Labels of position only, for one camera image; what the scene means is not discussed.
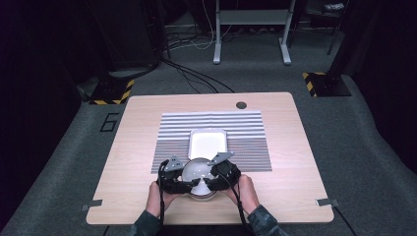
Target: person's arm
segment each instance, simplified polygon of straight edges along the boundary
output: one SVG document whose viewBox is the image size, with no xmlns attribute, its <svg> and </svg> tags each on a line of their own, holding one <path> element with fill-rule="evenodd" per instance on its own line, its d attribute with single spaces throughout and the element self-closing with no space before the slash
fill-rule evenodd
<svg viewBox="0 0 417 236">
<path fill-rule="evenodd" d="M 165 202 L 165 210 L 169 208 L 171 203 L 181 195 L 172 195 L 163 193 L 163 201 Z M 149 194 L 147 207 L 141 216 L 136 220 L 131 228 L 132 236 L 154 236 L 159 230 L 160 217 L 160 194 L 159 186 L 156 182 L 152 182 L 149 186 Z"/>
<path fill-rule="evenodd" d="M 236 191 L 239 188 L 242 208 L 248 214 L 249 222 L 255 234 L 262 236 L 288 236 L 287 233 L 279 228 L 278 221 L 260 204 L 252 178 L 243 174 L 240 176 L 238 184 L 239 187 L 236 185 L 234 188 Z M 221 192 L 237 205 L 236 196 L 231 189 Z"/>
</svg>

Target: white plate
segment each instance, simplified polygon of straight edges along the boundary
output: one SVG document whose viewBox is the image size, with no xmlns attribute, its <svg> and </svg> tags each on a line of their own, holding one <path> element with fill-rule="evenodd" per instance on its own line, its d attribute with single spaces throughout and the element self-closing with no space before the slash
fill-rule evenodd
<svg viewBox="0 0 417 236">
<path fill-rule="evenodd" d="M 198 129 L 190 134 L 188 157 L 213 159 L 218 152 L 227 152 L 226 132 L 222 129 Z"/>
<path fill-rule="evenodd" d="M 193 179 L 200 178 L 200 183 L 198 186 L 193 187 L 191 191 L 192 195 L 196 195 L 196 197 L 201 196 L 205 197 L 212 193 L 212 191 L 208 188 L 203 178 L 213 179 L 214 177 L 210 174 L 211 166 L 208 166 L 208 159 L 205 158 L 195 158 L 190 160 L 184 167 L 182 173 L 182 180 L 183 181 L 191 181 Z"/>
</svg>

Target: table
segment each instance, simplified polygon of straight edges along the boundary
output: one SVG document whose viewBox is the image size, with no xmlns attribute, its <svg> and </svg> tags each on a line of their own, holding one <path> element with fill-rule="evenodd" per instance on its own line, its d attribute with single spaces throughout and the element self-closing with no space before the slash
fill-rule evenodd
<svg viewBox="0 0 417 236">
<path fill-rule="evenodd" d="M 237 111 L 244 101 L 259 110 L 272 171 L 250 172 L 260 202 L 281 223 L 322 223 L 333 219 L 331 206 L 317 206 L 327 193 L 292 95 L 288 92 L 132 96 L 126 106 L 93 199 L 87 222 L 133 224 L 146 206 L 161 114 Z M 239 224 L 237 207 L 221 193 L 208 202 L 184 195 L 165 213 L 165 224 Z"/>
<path fill-rule="evenodd" d="M 291 65 L 286 41 L 295 0 L 291 0 L 287 10 L 228 10 L 220 11 L 219 0 L 215 1 L 215 49 L 213 63 L 220 63 L 221 32 L 220 25 L 285 25 L 283 37 L 279 39 L 282 59 L 285 65 Z"/>
</svg>

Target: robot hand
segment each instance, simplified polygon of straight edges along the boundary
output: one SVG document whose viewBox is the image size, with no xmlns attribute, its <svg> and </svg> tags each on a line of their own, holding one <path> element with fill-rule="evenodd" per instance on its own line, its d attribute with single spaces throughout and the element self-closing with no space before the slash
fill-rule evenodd
<svg viewBox="0 0 417 236">
<path fill-rule="evenodd" d="M 235 186 L 239 182 L 240 170 L 235 164 L 227 160 L 233 152 L 220 152 L 209 165 L 212 165 L 211 175 L 217 178 L 204 178 L 208 188 L 212 191 L 221 191 Z"/>
<path fill-rule="evenodd" d="M 200 179 L 191 182 L 179 181 L 178 177 L 183 169 L 184 164 L 175 155 L 171 156 L 170 160 L 167 159 L 160 164 L 156 183 L 168 194 L 190 193 L 193 187 L 199 185 Z"/>
</svg>

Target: human hand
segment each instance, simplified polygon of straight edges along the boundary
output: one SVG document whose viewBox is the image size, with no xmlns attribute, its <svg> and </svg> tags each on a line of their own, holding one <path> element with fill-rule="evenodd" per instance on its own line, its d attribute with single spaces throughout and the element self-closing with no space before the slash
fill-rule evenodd
<svg viewBox="0 0 417 236">
<path fill-rule="evenodd" d="M 165 210 L 169 208 L 171 203 L 182 194 L 168 194 L 163 192 L 163 201 L 165 202 Z M 149 186 L 147 212 L 151 213 L 155 217 L 160 216 L 160 193 L 159 186 L 153 181 Z"/>
<path fill-rule="evenodd" d="M 239 188 L 238 185 L 234 186 L 234 189 L 237 193 L 240 192 L 240 201 L 242 202 L 242 208 L 247 214 L 251 214 L 259 205 L 260 201 L 258 200 L 257 192 L 255 191 L 254 182 L 252 178 L 242 174 L 239 178 Z M 229 197 L 235 205 L 237 205 L 236 196 L 234 195 L 232 189 L 227 189 L 220 191 Z"/>
</svg>

